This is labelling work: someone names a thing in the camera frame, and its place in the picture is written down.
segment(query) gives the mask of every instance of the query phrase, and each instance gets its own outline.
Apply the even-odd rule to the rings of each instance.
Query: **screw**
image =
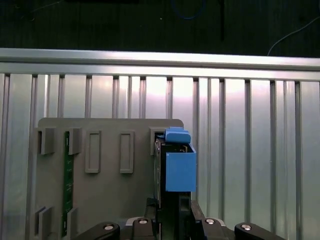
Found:
[[[252,229],[251,226],[246,225],[246,224],[241,225],[241,228],[243,228],[243,229],[246,230],[246,231],[250,231],[250,230]]]
[[[215,220],[213,220],[213,219],[207,219],[207,220],[205,220],[205,222],[206,222],[207,224],[214,224],[214,223],[215,223]]]
[[[146,224],[148,221],[147,220],[140,220],[139,223],[140,224]]]
[[[112,226],[112,225],[107,225],[107,226],[105,226],[104,227],[104,230],[112,230],[114,228],[114,226]]]

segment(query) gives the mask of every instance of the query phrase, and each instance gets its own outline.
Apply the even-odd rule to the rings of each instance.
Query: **horizontal metal bar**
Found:
[[[320,58],[0,48],[0,62],[320,71]]]
[[[320,81],[320,71],[288,71],[229,68],[161,67],[126,65],[78,65],[41,63],[3,63],[0,73],[10,74],[76,74],[76,75],[122,75],[239,78],[282,81]]]

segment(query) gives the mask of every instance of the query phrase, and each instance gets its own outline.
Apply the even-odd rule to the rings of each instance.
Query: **metal wall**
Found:
[[[205,215],[317,240],[318,80],[320,59],[0,49],[2,239],[24,239],[37,122],[86,117],[182,120]]]

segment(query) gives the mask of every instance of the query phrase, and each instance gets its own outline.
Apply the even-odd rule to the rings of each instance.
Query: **vertical metal rib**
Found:
[[[168,77],[166,81],[166,118],[172,119],[173,115],[173,78]]]
[[[50,88],[51,88],[51,75],[48,75],[47,78],[47,92],[46,92],[46,108],[45,108],[45,117],[49,117],[50,116]]]
[[[208,161],[207,161],[207,176],[208,176],[208,182],[207,182],[207,200],[206,200],[206,216],[210,216],[211,213],[211,146],[212,146],[212,142],[211,142],[211,116],[212,116],[212,93],[211,93],[211,79],[209,78],[207,80],[207,87],[208,87],[208,94],[207,94],[207,103],[208,103],[208,107],[207,107],[207,124],[208,124],[208,133],[206,135],[207,137],[207,157],[208,157]]]
[[[301,83],[295,83],[296,240],[303,239]]]
[[[147,99],[147,80],[146,77],[140,78],[140,89],[139,89],[139,118],[146,118],[146,99]]]
[[[32,184],[34,172],[34,128],[36,123],[37,111],[37,91],[38,76],[33,76],[31,81],[31,100],[30,100],[30,121],[29,121],[29,144],[28,144],[28,165],[27,165],[27,185],[26,185],[26,212],[25,212],[25,231],[24,237],[29,239],[30,217],[32,209]]]
[[[244,220],[251,222],[251,82],[244,82],[244,102],[245,102],[245,206]]]
[[[65,76],[59,76],[59,88],[58,88],[58,110],[57,117],[64,117],[64,104],[65,104]]]
[[[218,217],[225,219],[226,200],[226,82],[220,79],[219,93],[219,212]]]
[[[112,89],[112,118],[118,118],[118,106],[119,106],[119,76],[113,77],[113,89]]]
[[[276,82],[270,81],[270,226],[277,232],[277,92]]]
[[[192,145],[195,151],[198,151],[198,139],[199,139],[199,79],[193,79],[193,133],[192,133]],[[199,173],[199,159],[198,154],[196,155],[196,172]],[[199,178],[196,179],[196,191],[195,200],[198,200],[199,194]]]
[[[288,103],[287,103],[287,89],[288,89],[288,82],[283,82],[283,121],[284,121],[284,153],[283,158],[285,160],[284,163],[284,172],[285,172],[285,183],[284,183],[284,189],[285,189],[285,197],[284,197],[284,236],[286,239],[289,239],[289,231],[288,231],[288,200],[289,200],[289,190],[288,190]]]
[[[2,101],[2,126],[1,126],[1,146],[0,146],[0,239],[3,236],[4,220],[4,195],[5,195],[5,170],[6,170],[6,149],[8,131],[8,112],[9,112],[9,92],[10,76],[4,77],[3,101]]]
[[[49,113],[49,94],[50,94],[50,75],[46,75],[44,79],[44,113],[45,118],[48,117]]]
[[[91,95],[92,95],[92,76],[87,76],[85,80],[85,107],[84,117],[91,117]]]
[[[131,118],[131,111],[132,111],[132,76],[128,77],[128,91],[127,91],[128,97],[127,99],[127,116],[130,119]]]

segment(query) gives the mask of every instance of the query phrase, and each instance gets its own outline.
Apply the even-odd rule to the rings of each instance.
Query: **gray plastic board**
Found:
[[[35,131],[31,240],[72,239],[101,222],[143,216],[154,192],[154,135],[178,119],[43,118]],[[65,132],[73,156],[73,208],[63,231]]]

